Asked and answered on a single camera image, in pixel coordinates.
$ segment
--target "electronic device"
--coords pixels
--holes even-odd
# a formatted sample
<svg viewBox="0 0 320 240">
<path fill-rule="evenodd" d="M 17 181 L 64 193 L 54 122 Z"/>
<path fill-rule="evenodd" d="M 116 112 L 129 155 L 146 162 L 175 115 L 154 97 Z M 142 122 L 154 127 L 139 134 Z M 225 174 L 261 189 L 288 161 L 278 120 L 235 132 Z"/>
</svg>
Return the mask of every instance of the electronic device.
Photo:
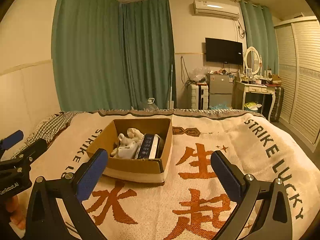
<svg viewBox="0 0 320 240">
<path fill-rule="evenodd" d="M 195 15 L 213 16 L 231 20 L 237 20 L 240 16 L 238 6 L 225 3 L 194 0 L 193 8 L 195 10 Z"/>
<path fill-rule="evenodd" d="M 158 159 L 161 157 L 159 148 L 160 137 L 157 134 L 145 134 L 138 148 L 135 159 Z"/>
<path fill-rule="evenodd" d="M 206 60 L 229 64 L 243 64 L 242 43 L 221 39 L 205 38 Z"/>
</svg>

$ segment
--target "sliding wardrobe door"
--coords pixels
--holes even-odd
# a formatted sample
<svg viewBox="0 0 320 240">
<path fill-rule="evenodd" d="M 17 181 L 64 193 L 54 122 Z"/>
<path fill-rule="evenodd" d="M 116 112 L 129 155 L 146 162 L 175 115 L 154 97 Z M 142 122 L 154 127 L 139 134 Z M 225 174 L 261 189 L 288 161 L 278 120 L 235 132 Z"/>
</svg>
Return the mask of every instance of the sliding wardrobe door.
<svg viewBox="0 0 320 240">
<path fill-rule="evenodd" d="M 293 101 L 296 90 L 297 61 L 291 24 L 281 25 L 275 28 L 279 54 L 279 76 L 284 88 L 284 99 L 281 117 L 290 121 Z"/>
<path fill-rule="evenodd" d="M 290 123 L 314 144 L 320 129 L 320 26 L 314 20 L 292 23 L 292 28 L 298 89 Z"/>
</svg>

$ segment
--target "human hand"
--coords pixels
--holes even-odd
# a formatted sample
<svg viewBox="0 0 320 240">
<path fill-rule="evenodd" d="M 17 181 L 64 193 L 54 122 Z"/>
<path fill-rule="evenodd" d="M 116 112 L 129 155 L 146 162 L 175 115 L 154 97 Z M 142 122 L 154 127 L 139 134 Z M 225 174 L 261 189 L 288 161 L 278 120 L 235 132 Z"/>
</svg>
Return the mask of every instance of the human hand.
<svg viewBox="0 0 320 240">
<path fill-rule="evenodd" d="M 26 219 L 22 213 L 21 206 L 17 196 L 9 198 L 4 202 L 5 209 L 10 213 L 10 220 L 19 229 L 23 230 L 26 228 Z"/>
</svg>

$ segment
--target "table leg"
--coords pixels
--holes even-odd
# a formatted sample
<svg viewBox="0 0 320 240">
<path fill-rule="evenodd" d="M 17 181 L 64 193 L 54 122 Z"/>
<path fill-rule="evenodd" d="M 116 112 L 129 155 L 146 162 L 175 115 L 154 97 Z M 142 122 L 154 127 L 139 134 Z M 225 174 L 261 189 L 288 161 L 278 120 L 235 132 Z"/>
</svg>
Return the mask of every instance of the table leg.
<svg viewBox="0 0 320 240">
<path fill-rule="evenodd" d="M 263 109 L 264 109 L 264 103 L 266 100 L 266 94 L 263 94 L 263 100 L 262 100 L 262 107 L 261 107 L 261 114 L 263 114 Z"/>
<path fill-rule="evenodd" d="M 243 97 L 242 97 L 242 110 L 244 110 L 244 102 L 245 102 L 245 90 L 243 90 Z"/>
<path fill-rule="evenodd" d="M 270 111 L 269 111 L 269 117 L 268 117 L 268 121 L 270 122 L 270 116 L 271 116 L 271 112 L 273 109 L 273 106 L 275 105 L 275 101 L 276 101 L 276 94 L 275 92 L 273 92 L 272 94 L 272 103 L 271 103 L 271 107 L 270 107 Z"/>
</svg>

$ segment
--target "white wall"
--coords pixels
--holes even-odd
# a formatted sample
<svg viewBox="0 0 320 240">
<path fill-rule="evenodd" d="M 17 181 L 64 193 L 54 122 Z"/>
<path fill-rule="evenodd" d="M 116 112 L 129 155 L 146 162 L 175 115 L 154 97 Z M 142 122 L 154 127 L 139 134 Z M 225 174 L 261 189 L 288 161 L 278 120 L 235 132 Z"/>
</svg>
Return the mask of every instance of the white wall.
<svg viewBox="0 0 320 240">
<path fill-rule="evenodd" d="M 0 22 L 0 139 L 18 129 L 25 139 L 60 111 L 51 60 L 56 1 L 15 0 Z"/>
<path fill-rule="evenodd" d="M 187 108 L 186 88 L 181 81 L 181 56 L 183 56 L 185 60 L 186 68 L 190 75 L 192 70 L 196 68 L 199 69 L 201 67 L 207 67 L 213 71 L 218 71 L 220 68 L 222 68 L 222 63 L 206 62 L 205 55 L 201 54 L 205 53 L 205 38 L 239 41 L 243 44 L 243 51 L 245 52 L 247 50 L 246 37 L 243 40 L 240 39 L 233 20 L 216 17 L 195 16 L 193 10 L 193 1 L 194 0 L 169 0 L 172 18 L 174 50 L 176 53 L 175 63 L 178 108 Z M 239 3 L 232 2 L 231 0 L 203 1 L 227 3 L 239 6 L 240 8 Z M 242 13 L 240 13 L 239 21 L 242 25 L 242 28 L 245 29 Z M 235 72 L 237 70 L 237 65 L 230 65 L 230 71 Z"/>
<path fill-rule="evenodd" d="M 15 0 L 0 22 L 0 73 L 51 59 L 51 31 L 57 0 Z"/>
<path fill-rule="evenodd" d="M 272 16 L 272 22 L 273 22 L 273 25 L 276 25 L 282 21 L 280 19 L 278 19 L 277 17 Z"/>
</svg>

